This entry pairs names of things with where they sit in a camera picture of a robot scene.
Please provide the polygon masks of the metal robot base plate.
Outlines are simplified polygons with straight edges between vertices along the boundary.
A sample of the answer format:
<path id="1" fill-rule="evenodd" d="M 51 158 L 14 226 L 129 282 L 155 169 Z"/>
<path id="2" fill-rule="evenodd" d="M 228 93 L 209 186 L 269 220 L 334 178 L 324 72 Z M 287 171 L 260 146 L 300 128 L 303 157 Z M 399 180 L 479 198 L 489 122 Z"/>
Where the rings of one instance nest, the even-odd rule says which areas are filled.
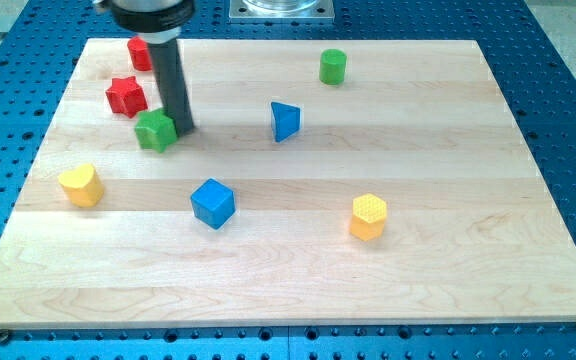
<path id="1" fill-rule="evenodd" d="M 333 0 L 230 0 L 233 21 L 315 20 L 335 18 Z"/>

